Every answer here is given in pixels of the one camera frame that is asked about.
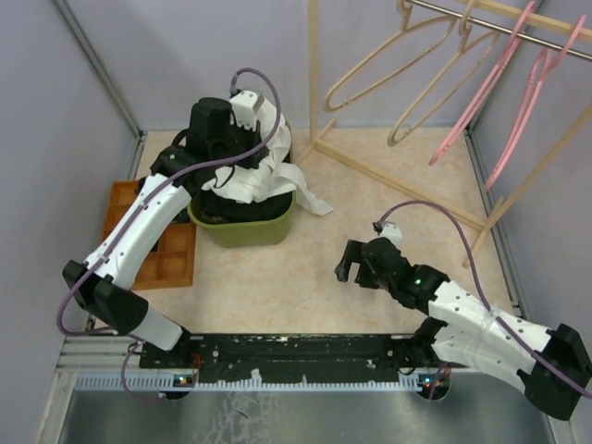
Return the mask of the pink plastic hanger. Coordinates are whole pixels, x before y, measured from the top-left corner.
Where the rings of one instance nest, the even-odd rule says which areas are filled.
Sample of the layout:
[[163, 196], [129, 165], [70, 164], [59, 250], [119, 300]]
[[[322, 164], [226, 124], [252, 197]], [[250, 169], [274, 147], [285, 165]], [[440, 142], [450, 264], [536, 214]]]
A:
[[583, 30], [585, 23], [586, 15], [581, 15], [575, 22], [568, 41], [559, 52], [552, 51], [550, 48], [544, 47], [537, 55], [535, 63], [531, 67], [528, 81], [526, 83], [526, 88], [524, 90], [523, 99], [514, 119], [508, 140], [506, 141], [505, 147], [496, 165], [487, 178], [487, 181], [484, 185], [485, 191], [489, 191], [491, 189], [503, 171], [504, 167], [506, 167], [514, 149], [522, 137], [528, 120], [531, 117], [542, 86], [549, 77], [550, 72], [554, 70], [566, 57], [568, 51], [572, 48], [580, 32]]

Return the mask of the cream white garment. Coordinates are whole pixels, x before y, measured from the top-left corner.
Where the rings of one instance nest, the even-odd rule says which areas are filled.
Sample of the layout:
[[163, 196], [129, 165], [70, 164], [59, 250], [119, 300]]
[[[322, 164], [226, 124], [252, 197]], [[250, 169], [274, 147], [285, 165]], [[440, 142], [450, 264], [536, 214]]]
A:
[[309, 213], [325, 216], [332, 212], [329, 203], [308, 190], [302, 170], [288, 162], [292, 138], [285, 117], [267, 99], [256, 116], [262, 138], [271, 138], [267, 144], [269, 155], [257, 168], [235, 165], [218, 168], [202, 190], [245, 204], [294, 191], [297, 204]]

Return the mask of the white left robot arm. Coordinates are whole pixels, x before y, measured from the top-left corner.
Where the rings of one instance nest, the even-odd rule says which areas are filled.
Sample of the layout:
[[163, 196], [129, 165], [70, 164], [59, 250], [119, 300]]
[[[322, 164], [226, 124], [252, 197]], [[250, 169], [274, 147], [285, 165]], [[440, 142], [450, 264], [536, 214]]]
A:
[[192, 356], [187, 330], [132, 291], [142, 263], [169, 223], [223, 167], [251, 160], [269, 147], [285, 120], [278, 100], [252, 91], [228, 99], [206, 97], [194, 145], [171, 145], [154, 161], [139, 195], [87, 258], [63, 269], [68, 301], [119, 335], [148, 342], [180, 367]]

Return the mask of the pink hanger with plaid shirt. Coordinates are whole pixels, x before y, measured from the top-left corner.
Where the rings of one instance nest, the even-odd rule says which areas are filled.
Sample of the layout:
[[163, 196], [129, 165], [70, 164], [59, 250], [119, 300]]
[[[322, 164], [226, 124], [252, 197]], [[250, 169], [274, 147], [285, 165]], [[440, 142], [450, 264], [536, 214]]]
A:
[[512, 29], [512, 33], [508, 39], [508, 42], [506, 42], [503, 52], [500, 55], [498, 61], [491, 69], [491, 71], [487, 74], [487, 77], [485, 78], [484, 82], [477, 90], [475, 96], [473, 97], [469, 105], [465, 108], [462, 115], [457, 120], [456, 124], [452, 127], [448, 136], [444, 139], [444, 141], [438, 147], [437, 151], [430, 158], [428, 163], [430, 166], [433, 166], [451, 148], [455, 141], [461, 136], [465, 127], [473, 119], [475, 113], [492, 93], [493, 88], [500, 80], [501, 74], [504, 72], [505, 68], [508, 66], [513, 55], [520, 46], [520, 38], [517, 36], [517, 34], [522, 29], [527, 16], [533, 11], [535, 6], [536, 1], [530, 1], [522, 11], [520, 17], [518, 18], [516, 24]]

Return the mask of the black garment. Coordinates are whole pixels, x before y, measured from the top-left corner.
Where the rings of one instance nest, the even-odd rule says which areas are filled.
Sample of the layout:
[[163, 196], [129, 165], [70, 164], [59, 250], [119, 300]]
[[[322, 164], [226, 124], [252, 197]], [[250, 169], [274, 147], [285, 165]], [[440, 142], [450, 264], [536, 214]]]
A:
[[193, 215], [211, 225], [260, 222], [284, 215], [292, 204], [292, 193], [270, 197], [260, 203], [239, 203], [201, 191], [192, 201]]

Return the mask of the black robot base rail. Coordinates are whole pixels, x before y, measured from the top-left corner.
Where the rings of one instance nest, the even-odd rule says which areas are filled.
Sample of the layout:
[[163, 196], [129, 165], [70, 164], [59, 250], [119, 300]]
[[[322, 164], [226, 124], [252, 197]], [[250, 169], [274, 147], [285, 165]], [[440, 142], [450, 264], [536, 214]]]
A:
[[142, 346], [140, 368], [185, 368], [201, 383], [242, 382], [259, 372], [265, 383], [397, 382], [401, 369], [435, 368], [428, 339], [390, 334], [202, 334], [171, 351]]

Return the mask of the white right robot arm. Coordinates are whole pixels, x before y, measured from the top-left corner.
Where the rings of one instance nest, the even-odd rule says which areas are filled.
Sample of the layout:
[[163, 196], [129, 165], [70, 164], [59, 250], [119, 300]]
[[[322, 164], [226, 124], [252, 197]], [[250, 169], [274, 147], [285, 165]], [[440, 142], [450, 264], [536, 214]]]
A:
[[412, 265], [393, 242], [378, 237], [348, 240], [335, 268], [348, 280], [384, 290], [407, 309], [425, 315], [415, 332], [414, 358], [431, 366], [460, 364], [493, 376], [522, 392], [539, 411], [569, 420], [591, 380], [591, 359], [579, 333], [531, 323], [485, 304], [446, 274], [429, 265]]

